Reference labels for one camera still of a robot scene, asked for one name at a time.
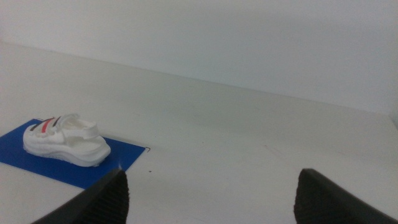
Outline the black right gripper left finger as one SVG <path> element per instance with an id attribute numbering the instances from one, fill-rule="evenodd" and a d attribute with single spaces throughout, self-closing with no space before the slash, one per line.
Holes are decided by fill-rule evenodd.
<path id="1" fill-rule="evenodd" d="M 113 169 L 67 203 L 35 221 L 36 224 L 125 224 L 129 212 L 126 173 Z"/>

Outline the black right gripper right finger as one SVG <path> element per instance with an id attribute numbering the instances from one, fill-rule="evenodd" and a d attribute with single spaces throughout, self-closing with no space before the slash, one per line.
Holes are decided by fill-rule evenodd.
<path id="1" fill-rule="evenodd" d="M 299 174 L 294 216 L 298 224 L 397 224 L 315 169 Z"/>

